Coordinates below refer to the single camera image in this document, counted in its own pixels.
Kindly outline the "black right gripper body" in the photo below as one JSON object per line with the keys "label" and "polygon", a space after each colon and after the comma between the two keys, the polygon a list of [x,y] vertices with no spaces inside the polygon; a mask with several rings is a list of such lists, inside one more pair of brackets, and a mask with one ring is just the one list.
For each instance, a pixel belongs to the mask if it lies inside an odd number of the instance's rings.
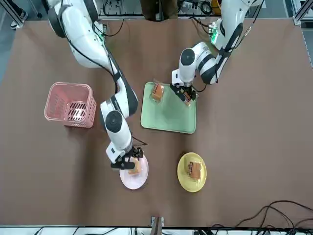
{"label": "black right gripper body", "polygon": [[131,162],[131,157],[134,157],[137,160],[143,158],[143,150],[141,147],[132,147],[130,152],[126,153],[122,157],[118,157],[115,163],[111,163],[112,169],[119,170],[133,170],[135,168],[135,163]]}

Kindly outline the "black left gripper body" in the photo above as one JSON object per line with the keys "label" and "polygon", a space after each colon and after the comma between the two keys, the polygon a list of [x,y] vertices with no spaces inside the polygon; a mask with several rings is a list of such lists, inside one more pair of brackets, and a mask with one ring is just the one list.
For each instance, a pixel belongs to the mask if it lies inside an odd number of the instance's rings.
{"label": "black left gripper body", "polygon": [[170,84],[170,88],[183,102],[190,102],[191,100],[195,100],[197,97],[197,92],[192,86],[185,87]]}

